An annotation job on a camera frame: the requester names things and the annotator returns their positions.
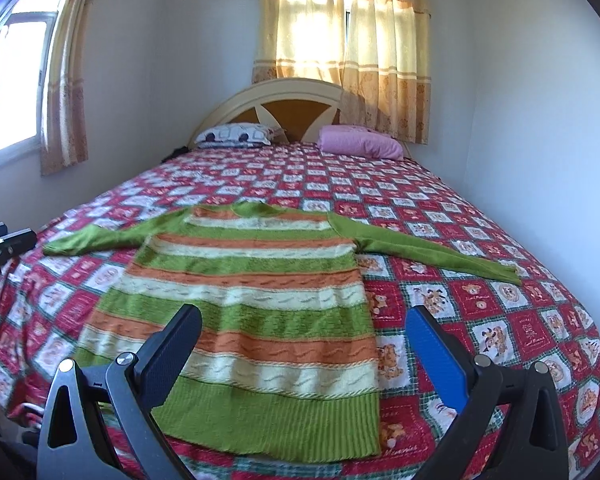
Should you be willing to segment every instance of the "sweater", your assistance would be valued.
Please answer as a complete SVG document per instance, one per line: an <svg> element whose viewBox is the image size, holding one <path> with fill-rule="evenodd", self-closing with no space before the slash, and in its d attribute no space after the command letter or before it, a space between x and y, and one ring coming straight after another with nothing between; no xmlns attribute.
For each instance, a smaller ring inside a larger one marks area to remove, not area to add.
<svg viewBox="0 0 600 480"><path fill-rule="evenodd" d="M165 404L164 433L236 454L334 462L380 453L377 352L354 254L392 254L518 282L510 267L427 240L263 203L194 206L120 231L88 226L45 254L141 247L101 297L80 366L137 351L183 303L203 331Z"/></svg>

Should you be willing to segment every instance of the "white wall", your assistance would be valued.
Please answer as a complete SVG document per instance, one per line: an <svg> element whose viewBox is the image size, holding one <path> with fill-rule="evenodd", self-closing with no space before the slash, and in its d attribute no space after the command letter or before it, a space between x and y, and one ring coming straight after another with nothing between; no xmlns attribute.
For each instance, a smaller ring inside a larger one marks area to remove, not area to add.
<svg viewBox="0 0 600 480"><path fill-rule="evenodd" d="M41 177L38 153L0 168L0 221L34 229L162 158L148 144L163 0L93 0L84 45L89 160Z"/></svg>
<svg viewBox="0 0 600 480"><path fill-rule="evenodd" d="M460 189L469 148L475 79L468 0L430 0L432 105L429 145L413 155ZM162 149L185 144L222 101L251 83L258 0L167 0L155 101Z"/></svg>
<svg viewBox="0 0 600 480"><path fill-rule="evenodd" d="M586 0L471 0L478 69L464 193L600 329L600 19Z"/></svg>

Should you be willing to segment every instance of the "bedsheet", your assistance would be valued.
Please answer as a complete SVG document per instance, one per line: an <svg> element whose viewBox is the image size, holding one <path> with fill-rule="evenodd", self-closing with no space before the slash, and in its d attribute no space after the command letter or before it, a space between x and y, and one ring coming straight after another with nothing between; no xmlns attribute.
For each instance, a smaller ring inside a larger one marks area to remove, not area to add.
<svg viewBox="0 0 600 480"><path fill-rule="evenodd" d="M170 439L199 479L409 478L433 452L456 413L436 395L404 336L408 308L424 304L443 329L494 362L544 361L562 407L570 476L600 451L600 338L586 309L528 251L490 218L417 163L323 155L314 144L260 150L201 150L171 160L67 211L39 233L39 247L0 277L0 402L44 405L59 362L98 298L135 250L44 257L47 240L90 223L120 229L197 203L261 201L333 210L455 248L514 264L522 286L476 278L378 254L362 254L377 335L382 455L324 465L233 456ZM498 409L467 474L481 470L504 414ZM115 421L110 434L123 464L138 472Z"/></svg>

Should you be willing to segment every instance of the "orange stripe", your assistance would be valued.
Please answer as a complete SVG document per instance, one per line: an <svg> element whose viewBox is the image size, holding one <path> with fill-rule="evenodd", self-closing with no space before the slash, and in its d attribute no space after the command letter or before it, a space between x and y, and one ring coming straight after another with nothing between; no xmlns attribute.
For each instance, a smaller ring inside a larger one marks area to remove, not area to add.
<svg viewBox="0 0 600 480"><path fill-rule="evenodd" d="M254 361L293 364L345 365L378 358L376 340L371 336L353 341L280 342L241 332L215 334L203 330L196 348L209 353L230 352Z"/></svg>
<svg viewBox="0 0 600 480"><path fill-rule="evenodd" d="M215 249L315 249L353 243L353 240L349 238L339 237L319 240L227 240L225 238L195 238L168 233L162 233L156 237L171 244Z"/></svg>
<svg viewBox="0 0 600 480"><path fill-rule="evenodd" d="M158 324L114 316L99 310L91 313L88 325L119 336L145 340L161 330ZM376 340L372 336L354 339L290 340L254 338L241 332L210 332L203 330L196 348L209 352L231 352L254 361L293 364L322 363L353 364L376 359Z"/></svg>
<svg viewBox="0 0 600 480"><path fill-rule="evenodd" d="M213 210L205 207L197 206L193 208L193 215L200 218L214 218L217 220L237 220L241 217L234 213L231 209ZM279 218L287 221L308 221L308 222L326 222L327 215L309 214L296 211L282 212L277 215L267 216L267 218Z"/></svg>
<svg viewBox="0 0 600 480"><path fill-rule="evenodd" d="M362 283L359 269L339 270L337 272L307 272L303 274L259 274L244 272L240 274L192 274L177 270L152 269L131 263L125 271L138 278L150 278L183 285L209 286L248 286L251 288L302 289L327 288L328 286L345 286Z"/></svg>

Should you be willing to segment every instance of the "headboard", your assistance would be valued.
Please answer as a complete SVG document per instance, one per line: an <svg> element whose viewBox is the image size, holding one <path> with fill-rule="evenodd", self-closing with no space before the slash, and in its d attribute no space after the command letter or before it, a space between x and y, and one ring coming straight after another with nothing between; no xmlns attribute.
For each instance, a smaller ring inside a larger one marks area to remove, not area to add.
<svg viewBox="0 0 600 480"><path fill-rule="evenodd" d="M200 123L191 138L225 123L261 123L286 130L289 142L315 142L325 124L339 124L342 87L299 77L256 83L227 99Z"/></svg>

